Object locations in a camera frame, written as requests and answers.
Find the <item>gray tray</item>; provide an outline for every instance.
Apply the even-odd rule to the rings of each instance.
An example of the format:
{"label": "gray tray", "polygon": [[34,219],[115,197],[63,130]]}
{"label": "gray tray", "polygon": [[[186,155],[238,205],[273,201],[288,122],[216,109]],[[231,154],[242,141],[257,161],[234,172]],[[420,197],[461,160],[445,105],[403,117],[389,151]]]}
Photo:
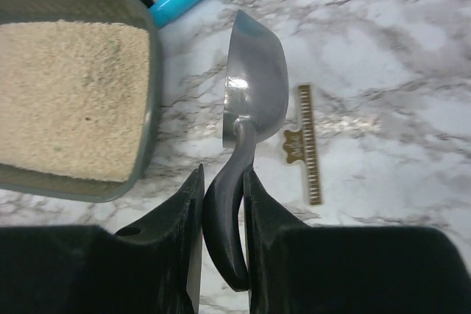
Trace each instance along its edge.
{"label": "gray tray", "polygon": [[0,163],[0,188],[61,199],[111,201],[125,194],[143,175],[155,148],[163,92],[162,48],[157,27],[139,0],[0,0],[0,24],[59,19],[121,22],[149,32],[149,92],[134,168],[126,182],[103,182],[45,174]]}

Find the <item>sand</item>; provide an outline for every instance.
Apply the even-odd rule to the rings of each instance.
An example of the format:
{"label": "sand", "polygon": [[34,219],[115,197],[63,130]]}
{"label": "sand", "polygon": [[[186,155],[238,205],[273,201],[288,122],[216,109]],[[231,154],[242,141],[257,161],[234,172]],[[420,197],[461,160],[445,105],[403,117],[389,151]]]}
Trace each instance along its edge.
{"label": "sand", "polygon": [[0,26],[0,163],[121,182],[146,110],[149,35],[123,24]]}

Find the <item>spoon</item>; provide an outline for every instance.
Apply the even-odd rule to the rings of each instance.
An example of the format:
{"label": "spoon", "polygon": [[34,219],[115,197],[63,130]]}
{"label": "spoon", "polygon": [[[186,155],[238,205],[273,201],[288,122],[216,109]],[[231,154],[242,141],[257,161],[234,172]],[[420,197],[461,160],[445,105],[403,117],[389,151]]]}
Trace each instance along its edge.
{"label": "spoon", "polygon": [[278,37],[242,11],[235,17],[227,57],[222,144],[234,148],[203,201],[202,227],[209,255],[233,290],[248,290],[238,232],[242,175],[255,146],[275,134],[288,109],[288,71]]}

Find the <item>grain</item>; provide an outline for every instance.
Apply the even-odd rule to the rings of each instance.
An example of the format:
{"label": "grain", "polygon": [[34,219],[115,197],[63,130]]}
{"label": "grain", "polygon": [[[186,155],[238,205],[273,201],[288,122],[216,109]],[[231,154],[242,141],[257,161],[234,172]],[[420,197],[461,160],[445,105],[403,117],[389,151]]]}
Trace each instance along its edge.
{"label": "grain", "polygon": [[121,182],[146,110],[149,35],[123,24],[0,26],[0,163]]}

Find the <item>wooden ruler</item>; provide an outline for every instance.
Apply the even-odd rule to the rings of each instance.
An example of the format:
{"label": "wooden ruler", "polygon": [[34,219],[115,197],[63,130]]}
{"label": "wooden ruler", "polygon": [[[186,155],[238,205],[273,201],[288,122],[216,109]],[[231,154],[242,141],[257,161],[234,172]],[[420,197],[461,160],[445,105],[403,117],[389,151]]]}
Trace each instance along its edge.
{"label": "wooden ruler", "polygon": [[300,129],[285,130],[283,149],[288,153],[286,162],[293,164],[301,161],[307,171],[307,190],[309,204],[322,204],[321,185],[319,179],[319,164],[317,161],[316,130],[314,112],[312,109],[311,86],[298,86],[300,97]]}

